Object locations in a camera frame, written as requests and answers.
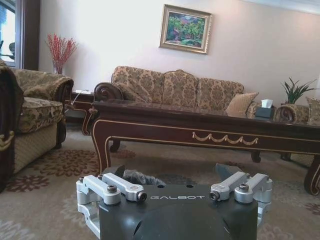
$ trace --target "armchair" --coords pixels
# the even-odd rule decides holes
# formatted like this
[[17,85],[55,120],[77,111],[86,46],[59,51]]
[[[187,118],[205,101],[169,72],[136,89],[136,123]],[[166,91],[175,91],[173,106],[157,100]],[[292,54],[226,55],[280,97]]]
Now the armchair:
[[73,80],[0,62],[0,192],[12,174],[66,138],[64,101]]

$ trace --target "side table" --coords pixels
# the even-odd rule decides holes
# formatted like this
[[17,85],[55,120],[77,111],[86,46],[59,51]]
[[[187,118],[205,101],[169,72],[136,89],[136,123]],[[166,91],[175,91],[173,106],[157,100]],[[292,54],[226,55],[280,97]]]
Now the side table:
[[78,93],[73,91],[71,94],[71,99],[67,99],[65,104],[68,105],[69,109],[72,111],[81,111],[84,112],[84,119],[82,122],[82,134],[85,136],[90,135],[88,130],[88,124],[93,114],[89,112],[89,109],[92,108],[92,103],[94,101],[94,93]]

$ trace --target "vase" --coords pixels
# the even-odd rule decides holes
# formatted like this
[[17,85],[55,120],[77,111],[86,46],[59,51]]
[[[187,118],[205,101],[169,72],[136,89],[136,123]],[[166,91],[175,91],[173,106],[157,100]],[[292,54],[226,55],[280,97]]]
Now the vase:
[[59,64],[53,64],[53,73],[55,74],[62,74],[62,67]]

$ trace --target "wall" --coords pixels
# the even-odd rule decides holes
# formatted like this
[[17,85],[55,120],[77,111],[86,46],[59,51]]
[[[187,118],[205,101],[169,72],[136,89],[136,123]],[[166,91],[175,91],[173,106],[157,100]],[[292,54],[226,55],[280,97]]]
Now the wall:
[[319,0],[243,0],[252,3],[265,4],[304,13],[320,15]]
[[[208,55],[159,48],[164,4],[213,14]],[[286,100],[281,82],[292,76],[304,83],[320,73],[320,16],[241,0],[42,0],[39,68],[51,72],[48,33],[79,42],[64,70],[74,89],[109,82],[119,65],[183,69],[241,82],[246,92],[260,93],[257,100],[279,105]]]

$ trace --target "table leg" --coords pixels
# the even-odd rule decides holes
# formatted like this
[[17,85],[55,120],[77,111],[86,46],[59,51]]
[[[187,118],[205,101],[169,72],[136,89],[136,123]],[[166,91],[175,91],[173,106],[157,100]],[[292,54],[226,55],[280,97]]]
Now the table leg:
[[290,152],[282,152],[281,155],[280,155],[280,158],[282,160],[285,160],[287,162],[291,162],[291,153]]
[[260,157],[260,151],[259,150],[252,150],[251,151],[251,160],[254,163],[260,163],[261,162],[261,157]]
[[119,147],[120,147],[120,140],[118,139],[113,140],[113,144],[110,147],[110,152],[115,153],[116,151],[118,151]]
[[313,162],[309,168],[305,179],[304,189],[311,195],[318,195],[320,192],[319,188],[320,180],[320,155],[314,155]]
[[81,128],[82,134],[85,136],[90,135],[90,131],[88,130],[88,124],[89,124],[91,117],[92,117],[92,114],[88,110],[85,110],[85,115],[84,115],[82,128]]
[[99,122],[94,123],[92,128],[92,140],[98,157],[99,173],[111,166],[109,136],[105,133],[106,125]]

